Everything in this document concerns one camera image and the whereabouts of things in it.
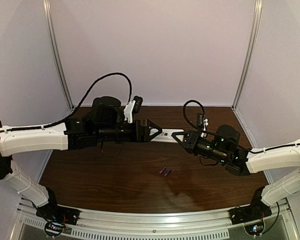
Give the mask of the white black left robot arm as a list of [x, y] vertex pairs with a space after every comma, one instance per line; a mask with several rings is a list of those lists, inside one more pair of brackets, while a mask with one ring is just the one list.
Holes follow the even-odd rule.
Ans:
[[142, 102], [141, 97], [135, 96], [121, 108], [117, 98], [102, 96], [93, 100], [91, 111], [83, 118], [70, 117], [47, 126], [24, 127], [9, 127], [0, 121], [0, 181], [6, 181], [32, 201], [42, 217], [51, 222], [59, 221], [63, 211], [54, 192], [33, 183], [31, 177], [12, 162], [12, 156], [41, 150], [80, 150], [104, 142], [148, 143], [163, 130], [148, 119], [133, 120]]

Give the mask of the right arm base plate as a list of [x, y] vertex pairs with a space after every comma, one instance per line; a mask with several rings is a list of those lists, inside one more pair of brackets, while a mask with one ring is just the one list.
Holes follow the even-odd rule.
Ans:
[[233, 225], [261, 220], [272, 215], [270, 207], [263, 203], [236, 206], [228, 212]]

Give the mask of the white remote control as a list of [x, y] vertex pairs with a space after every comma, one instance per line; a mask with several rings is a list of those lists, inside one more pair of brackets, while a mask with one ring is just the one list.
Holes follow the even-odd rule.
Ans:
[[178, 142], [172, 137], [173, 133], [184, 132], [183, 129], [172, 129], [172, 128], [163, 128], [162, 133], [154, 137], [151, 141], [152, 142], [159, 142], [159, 143], [174, 143], [177, 144]]

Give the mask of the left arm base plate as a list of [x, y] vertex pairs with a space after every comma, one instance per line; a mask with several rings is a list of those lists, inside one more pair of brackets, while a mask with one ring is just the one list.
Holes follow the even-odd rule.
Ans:
[[44, 220], [58, 222], [60, 224], [76, 225], [80, 211], [76, 208], [64, 207], [59, 205], [46, 204], [36, 207], [36, 215]]

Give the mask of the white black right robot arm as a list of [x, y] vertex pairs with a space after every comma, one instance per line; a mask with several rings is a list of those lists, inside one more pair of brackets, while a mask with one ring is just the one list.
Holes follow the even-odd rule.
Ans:
[[240, 133], [227, 124], [219, 126], [213, 136], [213, 140], [207, 140], [199, 131], [172, 134], [187, 153], [221, 163], [235, 176], [276, 168], [296, 168], [275, 183], [255, 191], [246, 210], [249, 220], [258, 220], [277, 201], [300, 191], [300, 139], [284, 145], [246, 149], [239, 145]]

